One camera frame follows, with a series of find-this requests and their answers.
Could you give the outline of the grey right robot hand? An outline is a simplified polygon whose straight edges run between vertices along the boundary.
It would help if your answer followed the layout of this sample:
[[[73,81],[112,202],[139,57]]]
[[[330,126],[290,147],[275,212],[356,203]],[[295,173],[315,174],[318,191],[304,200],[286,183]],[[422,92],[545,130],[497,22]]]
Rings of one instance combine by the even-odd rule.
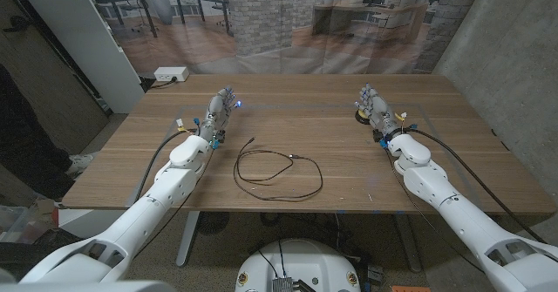
[[[371,126],[375,142],[387,143],[402,133],[398,115],[376,89],[366,84],[359,95],[360,100],[355,103],[355,119],[361,124]]]

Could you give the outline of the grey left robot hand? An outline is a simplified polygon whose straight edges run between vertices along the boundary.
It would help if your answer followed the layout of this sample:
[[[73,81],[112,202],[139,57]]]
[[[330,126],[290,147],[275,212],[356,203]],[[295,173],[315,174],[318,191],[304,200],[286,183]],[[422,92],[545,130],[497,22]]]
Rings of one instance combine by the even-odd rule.
[[[231,86],[218,91],[209,101],[205,118],[201,122],[199,136],[207,142],[219,138],[225,131],[233,110],[242,102],[235,98]]]

